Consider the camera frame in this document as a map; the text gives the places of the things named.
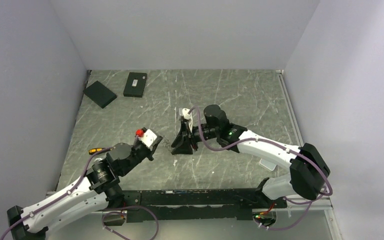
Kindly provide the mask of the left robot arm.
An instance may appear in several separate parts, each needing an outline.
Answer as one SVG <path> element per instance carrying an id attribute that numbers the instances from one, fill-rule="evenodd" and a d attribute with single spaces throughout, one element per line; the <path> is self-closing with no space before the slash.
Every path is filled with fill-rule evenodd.
<path id="1" fill-rule="evenodd" d="M 136 134 L 133 144 L 122 142 L 96 149 L 80 176 L 53 195 L 27 207 L 16 205 L 8 209 L 9 227 L 0 238 L 11 234 L 14 240 L 45 240 L 51 232 L 92 212 L 120 214 L 136 208 L 126 201 L 120 178 L 144 159 L 153 161 L 163 139 L 151 129 L 143 131 Z"/>

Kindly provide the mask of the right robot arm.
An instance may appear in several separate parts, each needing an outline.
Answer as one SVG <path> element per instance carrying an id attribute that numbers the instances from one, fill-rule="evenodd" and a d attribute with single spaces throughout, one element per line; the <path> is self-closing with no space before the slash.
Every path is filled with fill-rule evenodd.
<path id="1" fill-rule="evenodd" d="M 204 117 L 205 123 L 194 125 L 193 112 L 199 121 Z M 178 108 L 177 115 L 180 130 L 171 144 L 172 155 L 191 155 L 203 143 L 213 152 L 248 154 L 266 161 L 272 168 L 287 170 L 282 176 L 268 177 L 259 183 L 255 200 L 260 207 L 267 208 L 276 199 L 291 195 L 299 195 L 311 203 L 333 194 L 328 180 L 331 171 L 314 145 L 291 145 L 263 137 L 230 122 L 217 104 L 206 106 L 203 115 L 198 106 Z"/>

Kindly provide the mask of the large beaded keyring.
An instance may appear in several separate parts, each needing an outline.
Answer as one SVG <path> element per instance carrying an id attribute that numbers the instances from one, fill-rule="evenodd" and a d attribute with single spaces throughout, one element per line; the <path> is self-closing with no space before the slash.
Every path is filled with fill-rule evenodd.
<path id="1" fill-rule="evenodd" d="M 165 149 L 167 149 L 169 152 L 173 149 L 173 148 L 171 147 L 172 142 L 171 142 L 169 139 L 167 139 L 166 137 L 163 137 L 163 138 L 162 138 L 162 141 L 161 141 L 160 144 L 161 144 Z"/>

